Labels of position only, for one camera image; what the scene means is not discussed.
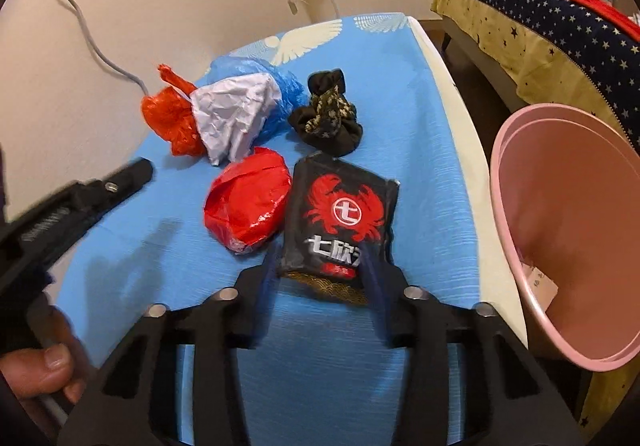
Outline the person's left hand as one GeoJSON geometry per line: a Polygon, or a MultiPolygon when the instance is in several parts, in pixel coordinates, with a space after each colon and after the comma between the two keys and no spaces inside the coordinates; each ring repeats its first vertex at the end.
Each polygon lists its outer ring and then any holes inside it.
{"type": "Polygon", "coordinates": [[[54,440],[61,426],[40,397],[62,391],[70,403],[77,404],[94,368],[66,315],[53,307],[50,319],[54,344],[43,350],[25,348],[4,354],[1,372],[32,421],[54,440]]]}

